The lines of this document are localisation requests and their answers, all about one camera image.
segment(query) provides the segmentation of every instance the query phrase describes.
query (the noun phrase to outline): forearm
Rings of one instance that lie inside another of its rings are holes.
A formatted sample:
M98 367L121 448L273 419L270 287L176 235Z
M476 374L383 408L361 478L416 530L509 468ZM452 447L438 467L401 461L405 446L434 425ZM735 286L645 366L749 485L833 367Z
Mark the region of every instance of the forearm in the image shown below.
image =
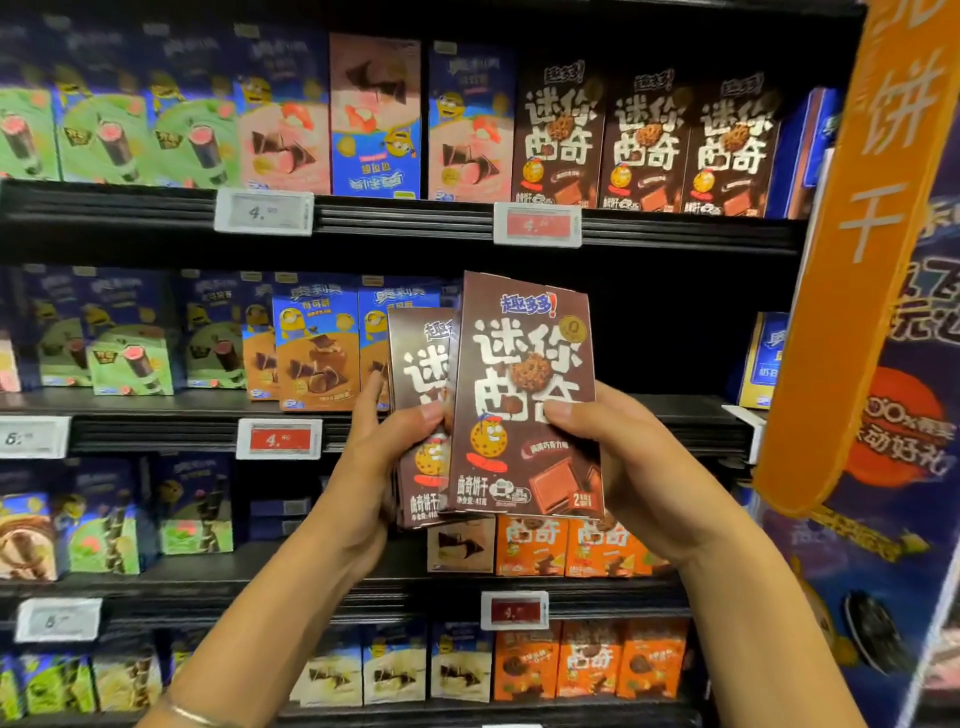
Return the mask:
M237 596L182 668L170 688L175 704L213 720L260 728L286 702L352 585L333 524L318 511ZM159 707L140 728L181 723Z
M796 577L768 539L744 531L681 571L721 722L863 728Z

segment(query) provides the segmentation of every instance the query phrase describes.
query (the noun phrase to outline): left hand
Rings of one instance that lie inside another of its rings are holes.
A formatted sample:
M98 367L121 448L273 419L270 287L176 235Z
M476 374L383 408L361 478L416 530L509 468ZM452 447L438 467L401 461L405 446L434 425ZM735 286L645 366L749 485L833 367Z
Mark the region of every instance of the left hand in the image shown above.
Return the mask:
M336 529L356 582L369 574L387 543L393 517L390 474L397 459L433 432L444 416L443 403L432 401L394 412L384 422L376 417L383 375L373 372L353 406L347 446L316 510Z

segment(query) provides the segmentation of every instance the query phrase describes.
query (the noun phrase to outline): white price tag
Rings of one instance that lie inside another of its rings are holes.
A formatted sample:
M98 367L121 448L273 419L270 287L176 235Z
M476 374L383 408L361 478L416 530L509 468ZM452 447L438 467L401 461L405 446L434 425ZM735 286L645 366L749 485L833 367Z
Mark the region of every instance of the white price tag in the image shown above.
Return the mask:
M320 460L323 420L257 420L237 424L237 460Z
M69 439L69 417L0 417L0 460L61 460Z
M480 628L486 630L547 629L547 592L481 592Z
M583 211L575 205L493 203L493 243L579 248L584 244Z
M213 229L252 235L313 234L313 192L217 190Z
M46 598L24 599L16 610L19 643L93 642L100 632L104 600Z

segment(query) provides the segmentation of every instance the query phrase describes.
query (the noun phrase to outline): bracelet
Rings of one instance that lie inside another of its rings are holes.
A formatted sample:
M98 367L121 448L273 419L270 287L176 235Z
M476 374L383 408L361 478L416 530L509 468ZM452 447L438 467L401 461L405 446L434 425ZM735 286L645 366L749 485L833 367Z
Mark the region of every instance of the bracelet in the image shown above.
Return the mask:
M202 725L204 728L242 728L237 723L222 722L220 720L211 720L206 716L198 716L196 713L190 713L190 711L185 708L181 708L177 703L173 701L173 698L170 697L170 693L165 692L160 696L160 702L163 703L164 707L167 710L175 713L180 717L185 717L191 723L196 723L197 725Z

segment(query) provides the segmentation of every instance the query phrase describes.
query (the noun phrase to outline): hand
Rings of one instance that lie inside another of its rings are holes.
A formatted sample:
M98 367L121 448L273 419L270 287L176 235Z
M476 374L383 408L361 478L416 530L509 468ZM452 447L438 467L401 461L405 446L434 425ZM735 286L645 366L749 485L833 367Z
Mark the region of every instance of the hand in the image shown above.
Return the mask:
M629 395L597 382L596 401L548 400L552 425L600 443L607 509L678 569L734 534L747 513L670 430Z
M397 410L384 422L376 417L383 376L373 372L353 406L347 446L333 469L315 511L336 529L353 582L369 574L387 543L393 519L390 473L397 459L436 429L443 403Z

